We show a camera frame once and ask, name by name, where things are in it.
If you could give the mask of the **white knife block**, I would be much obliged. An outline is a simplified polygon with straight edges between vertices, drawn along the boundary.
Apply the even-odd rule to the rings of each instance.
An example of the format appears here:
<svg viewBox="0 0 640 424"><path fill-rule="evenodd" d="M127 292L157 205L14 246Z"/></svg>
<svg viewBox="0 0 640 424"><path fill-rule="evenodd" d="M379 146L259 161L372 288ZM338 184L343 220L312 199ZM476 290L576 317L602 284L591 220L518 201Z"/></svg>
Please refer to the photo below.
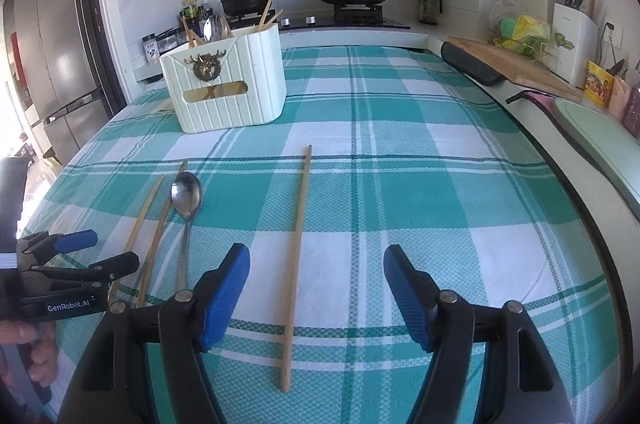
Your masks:
<svg viewBox="0 0 640 424"><path fill-rule="evenodd" d="M548 69L573 88L582 90L588 62L596 57L598 26L582 11L585 0L562 0L553 7Z"/></svg>

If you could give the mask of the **yellow tin can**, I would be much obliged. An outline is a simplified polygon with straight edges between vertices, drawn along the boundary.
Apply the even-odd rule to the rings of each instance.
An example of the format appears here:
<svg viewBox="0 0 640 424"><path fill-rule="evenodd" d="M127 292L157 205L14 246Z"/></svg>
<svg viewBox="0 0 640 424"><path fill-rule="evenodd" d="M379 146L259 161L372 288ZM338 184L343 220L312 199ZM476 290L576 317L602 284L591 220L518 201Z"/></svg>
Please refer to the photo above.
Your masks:
<svg viewBox="0 0 640 424"><path fill-rule="evenodd" d="M584 95L600 108L606 108L611 98L614 77L591 60L587 62Z"/></svg>

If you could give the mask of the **grey refrigerator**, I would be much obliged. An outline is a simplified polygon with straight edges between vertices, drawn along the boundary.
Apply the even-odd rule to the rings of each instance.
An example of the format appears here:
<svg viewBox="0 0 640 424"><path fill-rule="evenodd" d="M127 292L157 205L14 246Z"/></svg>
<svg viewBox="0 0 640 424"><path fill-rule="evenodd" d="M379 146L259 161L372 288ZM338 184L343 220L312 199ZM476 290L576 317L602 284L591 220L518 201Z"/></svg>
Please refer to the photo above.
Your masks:
<svg viewBox="0 0 640 424"><path fill-rule="evenodd" d="M51 151L66 166L124 106L90 0L13 0L15 47Z"/></svg>

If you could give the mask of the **wooden cutting board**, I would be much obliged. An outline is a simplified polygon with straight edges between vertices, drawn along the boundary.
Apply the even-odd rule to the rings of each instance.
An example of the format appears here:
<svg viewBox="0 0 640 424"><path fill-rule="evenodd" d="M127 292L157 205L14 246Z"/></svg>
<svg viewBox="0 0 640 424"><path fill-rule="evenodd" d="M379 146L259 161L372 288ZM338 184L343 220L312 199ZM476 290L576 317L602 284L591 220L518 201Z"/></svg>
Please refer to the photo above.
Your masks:
<svg viewBox="0 0 640 424"><path fill-rule="evenodd" d="M462 48L470 55L485 62L506 77L506 80L531 88L532 90L545 92L575 103L582 101L582 93L571 88L544 66L531 62L504 48L478 41L448 36L446 42L450 42Z"/></svg>

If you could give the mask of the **pink cup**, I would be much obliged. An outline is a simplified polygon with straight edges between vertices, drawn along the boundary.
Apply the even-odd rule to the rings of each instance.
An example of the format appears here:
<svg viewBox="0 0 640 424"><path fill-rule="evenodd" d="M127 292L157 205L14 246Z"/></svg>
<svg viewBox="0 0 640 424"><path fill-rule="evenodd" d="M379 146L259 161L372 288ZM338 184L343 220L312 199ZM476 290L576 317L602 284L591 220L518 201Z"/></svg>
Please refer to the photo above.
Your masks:
<svg viewBox="0 0 640 424"><path fill-rule="evenodd" d="M623 120L629 102L630 92L631 87L623 78L614 78L611 97L608 101L608 112L618 122Z"/></svg>

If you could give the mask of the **cream utensil holder box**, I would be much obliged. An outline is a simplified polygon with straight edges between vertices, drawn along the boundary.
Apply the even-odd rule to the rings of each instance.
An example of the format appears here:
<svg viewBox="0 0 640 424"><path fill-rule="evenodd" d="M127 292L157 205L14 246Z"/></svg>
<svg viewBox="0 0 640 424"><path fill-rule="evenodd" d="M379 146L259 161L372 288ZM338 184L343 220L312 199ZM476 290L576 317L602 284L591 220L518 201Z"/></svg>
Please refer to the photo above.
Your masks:
<svg viewBox="0 0 640 424"><path fill-rule="evenodd" d="M201 133L270 123L286 97L279 28L238 29L226 40L183 44L160 57L181 129Z"/></svg>

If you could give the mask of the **small steel spoon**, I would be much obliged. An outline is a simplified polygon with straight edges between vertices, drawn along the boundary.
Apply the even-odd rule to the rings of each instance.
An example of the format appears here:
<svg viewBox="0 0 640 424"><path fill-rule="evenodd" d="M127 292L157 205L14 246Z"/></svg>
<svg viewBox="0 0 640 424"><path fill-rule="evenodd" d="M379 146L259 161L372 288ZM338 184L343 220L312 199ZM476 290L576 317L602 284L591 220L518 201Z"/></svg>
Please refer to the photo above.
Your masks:
<svg viewBox="0 0 640 424"><path fill-rule="evenodd" d="M202 204L202 186L198 177L190 172L180 172L171 184L170 201L184 224L178 257L178 290L184 290L188 286L191 226Z"/></svg>

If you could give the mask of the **black sink edge tray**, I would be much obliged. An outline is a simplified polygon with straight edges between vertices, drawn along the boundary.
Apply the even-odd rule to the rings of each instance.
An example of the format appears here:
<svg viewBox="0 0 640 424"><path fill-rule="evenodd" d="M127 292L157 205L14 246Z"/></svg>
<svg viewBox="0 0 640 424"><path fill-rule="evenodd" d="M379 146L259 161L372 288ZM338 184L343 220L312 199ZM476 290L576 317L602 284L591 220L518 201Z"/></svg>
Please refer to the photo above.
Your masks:
<svg viewBox="0 0 640 424"><path fill-rule="evenodd" d="M450 67L484 86L494 86L506 80L503 74L450 42L442 44L440 57Z"/></svg>

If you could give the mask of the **large steel spoon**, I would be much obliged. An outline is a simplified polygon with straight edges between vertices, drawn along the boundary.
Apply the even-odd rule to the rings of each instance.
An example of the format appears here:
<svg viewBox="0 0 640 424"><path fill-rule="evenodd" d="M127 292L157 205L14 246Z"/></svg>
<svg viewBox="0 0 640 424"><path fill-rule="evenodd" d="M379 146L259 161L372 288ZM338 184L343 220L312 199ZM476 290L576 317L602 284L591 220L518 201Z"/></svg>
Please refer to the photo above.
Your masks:
<svg viewBox="0 0 640 424"><path fill-rule="evenodd" d="M220 39L218 20L215 14L210 14L201 24L202 39L212 43Z"/></svg>

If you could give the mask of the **dark glass kettle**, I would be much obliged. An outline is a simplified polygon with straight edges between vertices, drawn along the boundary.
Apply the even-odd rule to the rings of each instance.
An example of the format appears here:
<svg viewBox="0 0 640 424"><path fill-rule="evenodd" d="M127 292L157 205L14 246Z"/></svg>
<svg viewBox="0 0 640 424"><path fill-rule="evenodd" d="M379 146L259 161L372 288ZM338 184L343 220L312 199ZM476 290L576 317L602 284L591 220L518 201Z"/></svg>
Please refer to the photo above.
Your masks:
<svg viewBox="0 0 640 424"><path fill-rule="evenodd" d="M419 0L420 24L437 26L443 10L442 0Z"/></svg>

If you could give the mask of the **teal plaid tablecloth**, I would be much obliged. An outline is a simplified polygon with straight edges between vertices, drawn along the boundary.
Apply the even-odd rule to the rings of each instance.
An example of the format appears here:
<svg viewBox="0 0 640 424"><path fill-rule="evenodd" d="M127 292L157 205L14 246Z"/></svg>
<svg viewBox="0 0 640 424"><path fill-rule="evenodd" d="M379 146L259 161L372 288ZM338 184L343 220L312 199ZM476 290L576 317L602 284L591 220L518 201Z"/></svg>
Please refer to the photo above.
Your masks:
<svg viewBox="0 0 640 424"><path fill-rule="evenodd" d="M579 423L620 392L620 339L599 256L551 167L480 88L431 55L377 46L292 48L276 121L186 134L166 90L104 126L51 186L31 233L92 229L60 256L86 266L122 251L157 177L134 248L149 252L180 167L203 200L189 278L235 242L250 275L224 339L203 359L231 423L402 423L428 357L383 273L398 244L465 300L521 302L544 339ZM297 281L292 376L280 391L288 278L305 152L312 146ZM169 211L146 300L175 292L182 218Z"/></svg>

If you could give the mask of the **purple soap dispenser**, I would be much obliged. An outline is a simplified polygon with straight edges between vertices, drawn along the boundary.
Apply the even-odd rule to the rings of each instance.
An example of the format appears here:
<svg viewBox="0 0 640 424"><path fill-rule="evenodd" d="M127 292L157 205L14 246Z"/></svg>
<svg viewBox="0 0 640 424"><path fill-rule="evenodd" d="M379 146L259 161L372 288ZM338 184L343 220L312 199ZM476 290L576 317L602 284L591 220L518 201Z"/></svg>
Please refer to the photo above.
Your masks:
<svg viewBox="0 0 640 424"><path fill-rule="evenodd" d="M634 138L640 135L640 88L633 88L622 119L623 127Z"/></svg>

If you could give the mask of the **black gas stove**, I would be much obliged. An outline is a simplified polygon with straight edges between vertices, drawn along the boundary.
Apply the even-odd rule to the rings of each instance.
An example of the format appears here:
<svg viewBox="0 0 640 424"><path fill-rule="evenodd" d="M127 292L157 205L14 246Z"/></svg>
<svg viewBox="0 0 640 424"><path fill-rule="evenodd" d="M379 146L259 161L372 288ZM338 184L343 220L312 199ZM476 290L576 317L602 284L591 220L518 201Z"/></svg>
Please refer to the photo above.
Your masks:
<svg viewBox="0 0 640 424"><path fill-rule="evenodd" d="M371 7L334 6L332 12L322 15L285 16L276 20L281 31L300 29L371 28L409 30L410 26L383 15L381 5Z"/></svg>

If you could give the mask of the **white spice jar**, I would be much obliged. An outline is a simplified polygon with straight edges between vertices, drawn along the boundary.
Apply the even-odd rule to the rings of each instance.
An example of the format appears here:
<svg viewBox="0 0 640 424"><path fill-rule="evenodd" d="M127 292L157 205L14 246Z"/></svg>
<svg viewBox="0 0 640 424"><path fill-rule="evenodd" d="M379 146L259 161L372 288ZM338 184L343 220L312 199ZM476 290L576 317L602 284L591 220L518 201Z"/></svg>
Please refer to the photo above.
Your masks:
<svg viewBox="0 0 640 424"><path fill-rule="evenodd" d="M160 49L158 48L157 38L154 33L143 36L142 47L145 60L148 64L154 64L154 62L160 59Z"/></svg>

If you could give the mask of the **green cutting mat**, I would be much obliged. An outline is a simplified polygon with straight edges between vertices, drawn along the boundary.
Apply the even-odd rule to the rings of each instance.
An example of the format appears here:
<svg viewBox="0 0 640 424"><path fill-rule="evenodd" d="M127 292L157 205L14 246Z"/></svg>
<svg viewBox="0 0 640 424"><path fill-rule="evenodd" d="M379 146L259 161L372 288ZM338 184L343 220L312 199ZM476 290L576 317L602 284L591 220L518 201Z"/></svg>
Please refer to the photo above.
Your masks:
<svg viewBox="0 0 640 424"><path fill-rule="evenodd" d="M552 112L639 218L638 141L604 113L567 99L554 99Z"/></svg>

